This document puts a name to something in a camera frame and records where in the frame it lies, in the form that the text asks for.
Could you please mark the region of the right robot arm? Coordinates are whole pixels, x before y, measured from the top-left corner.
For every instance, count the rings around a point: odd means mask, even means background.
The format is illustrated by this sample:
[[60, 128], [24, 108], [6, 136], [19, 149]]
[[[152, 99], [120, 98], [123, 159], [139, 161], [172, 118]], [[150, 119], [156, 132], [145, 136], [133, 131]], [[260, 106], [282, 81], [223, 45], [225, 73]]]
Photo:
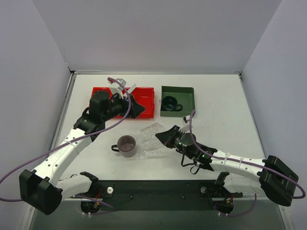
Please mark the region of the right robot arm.
[[184, 133], [178, 126], [155, 137], [165, 147], [189, 158], [192, 174], [200, 169], [224, 173], [222, 184], [229, 193], [265, 195], [286, 207], [292, 203], [298, 176], [276, 156], [253, 159], [225, 153], [198, 143], [194, 134]]

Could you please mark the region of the clear textured holder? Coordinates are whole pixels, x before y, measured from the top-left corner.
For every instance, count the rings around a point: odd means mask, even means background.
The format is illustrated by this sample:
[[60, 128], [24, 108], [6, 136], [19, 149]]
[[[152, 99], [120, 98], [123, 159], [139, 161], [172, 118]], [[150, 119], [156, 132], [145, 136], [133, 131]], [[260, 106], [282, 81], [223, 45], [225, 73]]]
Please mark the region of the clear textured holder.
[[165, 132], [165, 128], [159, 123], [153, 123], [140, 130], [140, 148], [145, 158], [165, 156], [164, 146], [155, 136], [162, 132]]

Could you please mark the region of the mauve mug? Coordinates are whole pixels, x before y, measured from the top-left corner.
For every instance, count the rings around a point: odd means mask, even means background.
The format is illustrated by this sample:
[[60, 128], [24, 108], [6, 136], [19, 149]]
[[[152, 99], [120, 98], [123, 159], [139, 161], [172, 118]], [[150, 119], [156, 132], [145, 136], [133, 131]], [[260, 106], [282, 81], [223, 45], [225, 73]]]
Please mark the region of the mauve mug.
[[130, 135], [121, 136], [117, 144], [111, 146], [111, 150], [119, 152], [123, 157], [133, 157], [137, 152], [136, 140]]

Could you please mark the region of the dark green mug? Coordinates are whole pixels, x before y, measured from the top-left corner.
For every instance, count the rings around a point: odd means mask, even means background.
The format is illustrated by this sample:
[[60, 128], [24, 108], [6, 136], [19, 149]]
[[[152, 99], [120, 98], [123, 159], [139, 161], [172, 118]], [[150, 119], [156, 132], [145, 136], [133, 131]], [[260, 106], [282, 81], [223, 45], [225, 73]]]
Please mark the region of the dark green mug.
[[165, 96], [161, 100], [161, 111], [167, 112], [180, 112], [183, 109], [183, 105], [178, 103], [178, 100], [173, 96]]

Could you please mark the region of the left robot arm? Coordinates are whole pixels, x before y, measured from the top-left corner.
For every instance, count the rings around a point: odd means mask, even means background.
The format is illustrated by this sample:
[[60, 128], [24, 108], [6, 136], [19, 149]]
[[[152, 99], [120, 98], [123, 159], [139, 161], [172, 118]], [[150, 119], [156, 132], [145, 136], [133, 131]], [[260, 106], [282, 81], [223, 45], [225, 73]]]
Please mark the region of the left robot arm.
[[82, 172], [74, 178], [60, 180], [67, 167], [90, 145], [102, 131], [106, 121], [121, 116], [137, 118], [145, 108], [133, 96], [121, 98], [118, 93], [110, 96], [107, 91], [96, 91], [82, 116], [69, 134], [48, 158], [33, 170], [24, 170], [19, 176], [21, 199], [45, 215], [54, 212], [61, 201], [84, 193], [93, 197], [98, 193], [98, 178]]

